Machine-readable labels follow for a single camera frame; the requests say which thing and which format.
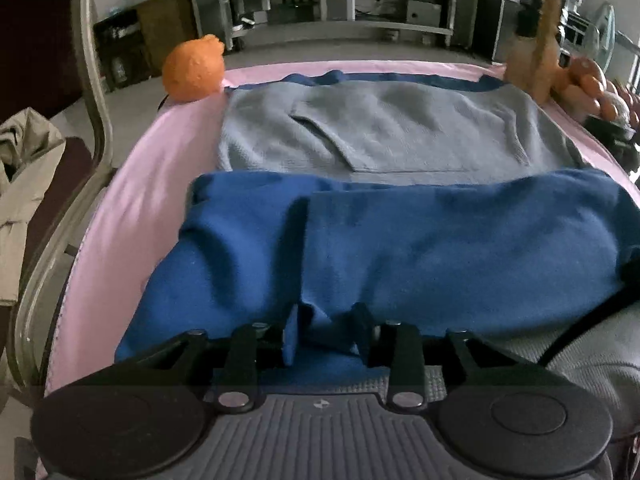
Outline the grey and blue hoodie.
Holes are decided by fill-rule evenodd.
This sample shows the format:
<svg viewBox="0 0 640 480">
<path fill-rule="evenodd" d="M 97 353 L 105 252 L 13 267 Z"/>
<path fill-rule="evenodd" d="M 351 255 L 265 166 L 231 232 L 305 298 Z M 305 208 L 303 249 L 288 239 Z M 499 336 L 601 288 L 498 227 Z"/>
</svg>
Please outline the grey and blue hoodie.
<svg viewBox="0 0 640 480">
<path fill-rule="evenodd" d="M 356 302 L 428 336 L 495 335 L 574 320 L 638 278 L 638 208 L 596 170 L 450 186 L 214 172 L 193 182 L 116 358 L 308 304 L 309 344 L 272 380 L 348 385 L 366 377 L 349 331 Z"/>
</svg>

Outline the pink tablecloth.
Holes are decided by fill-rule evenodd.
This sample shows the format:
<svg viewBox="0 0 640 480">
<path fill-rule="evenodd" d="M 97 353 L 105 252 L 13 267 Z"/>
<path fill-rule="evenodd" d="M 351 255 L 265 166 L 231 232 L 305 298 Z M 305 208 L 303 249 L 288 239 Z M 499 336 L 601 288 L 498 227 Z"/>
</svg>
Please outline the pink tablecloth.
<svg viewBox="0 0 640 480">
<path fill-rule="evenodd" d="M 50 479 L 634 479 L 639 279 L 574 320 L 440 336 L 389 318 L 381 366 L 341 386 L 277 384 L 282 323 L 194 328 L 116 350 L 214 172 L 395 186 L 623 169 L 559 107 L 489 70 L 314 63 L 236 70 L 168 102 L 96 208 L 30 431 Z"/>
</svg>

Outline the amber drink bottle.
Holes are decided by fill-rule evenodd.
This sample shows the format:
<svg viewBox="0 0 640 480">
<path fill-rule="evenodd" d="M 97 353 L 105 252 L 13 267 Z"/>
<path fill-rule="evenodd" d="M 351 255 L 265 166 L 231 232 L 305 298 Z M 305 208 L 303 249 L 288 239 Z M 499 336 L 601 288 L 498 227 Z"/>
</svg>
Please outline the amber drink bottle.
<svg viewBox="0 0 640 480">
<path fill-rule="evenodd" d="M 564 40 L 566 0 L 520 0 L 504 80 L 537 104 L 550 98 Z"/>
</svg>

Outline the beige jacket on chair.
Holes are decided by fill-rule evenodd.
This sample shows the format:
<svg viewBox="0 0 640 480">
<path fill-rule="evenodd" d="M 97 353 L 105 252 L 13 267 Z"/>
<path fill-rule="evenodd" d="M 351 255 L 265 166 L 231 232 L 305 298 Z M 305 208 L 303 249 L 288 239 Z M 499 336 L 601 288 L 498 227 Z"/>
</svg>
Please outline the beige jacket on chair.
<svg viewBox="0 0 640 480">
<path fill-rule="evenodd" d="M 29 222 L 62 159 L 60 130 L 30 107 L 1 124 L 1 304 L 17 303 Z"/>
</svg>

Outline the white TV stand shelf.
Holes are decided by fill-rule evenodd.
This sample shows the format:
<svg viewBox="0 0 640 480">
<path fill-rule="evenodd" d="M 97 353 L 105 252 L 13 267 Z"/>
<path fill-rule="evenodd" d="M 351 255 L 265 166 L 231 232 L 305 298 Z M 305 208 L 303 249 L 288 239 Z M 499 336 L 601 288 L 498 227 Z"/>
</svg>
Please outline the white TV stand shelf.
<svg viewBox="0 0 640 480">
<path fill-rule="evenodd" d="M 457 0 L 221 0 L 224 41 L 231 48 L 268 26 L 344 26 L 454 36 Z"/>
</svg>

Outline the brown wooden cabinet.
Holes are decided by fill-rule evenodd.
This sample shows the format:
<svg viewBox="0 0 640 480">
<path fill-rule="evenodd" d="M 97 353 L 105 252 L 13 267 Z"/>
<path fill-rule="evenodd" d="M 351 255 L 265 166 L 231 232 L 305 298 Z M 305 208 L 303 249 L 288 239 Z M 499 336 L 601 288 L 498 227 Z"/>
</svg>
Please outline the brown wooden cabinet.
<svg viewBox="0 0 640 480">
<path fill-rule="evenodd" d="M 153 76 L 160 76 L 168 54 L 198 36 L 191 0 L 146 0 L 138 14 Z"/>
</svg>

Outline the standing electric fan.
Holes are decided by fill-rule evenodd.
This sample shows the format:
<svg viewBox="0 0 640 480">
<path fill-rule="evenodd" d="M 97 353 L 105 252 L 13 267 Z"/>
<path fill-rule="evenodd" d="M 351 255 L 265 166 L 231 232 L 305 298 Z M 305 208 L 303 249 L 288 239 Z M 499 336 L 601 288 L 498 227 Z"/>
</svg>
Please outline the standing electric fan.
<svg viewBox="0 0 640 480">
<path fill-rule="evenodd" d="M 606 72 L 610 66 L 616 40 L 615 9 L 609 2 L 602 3 L 589 22 L 584 44 L 584 55 Z"/>
</svg>

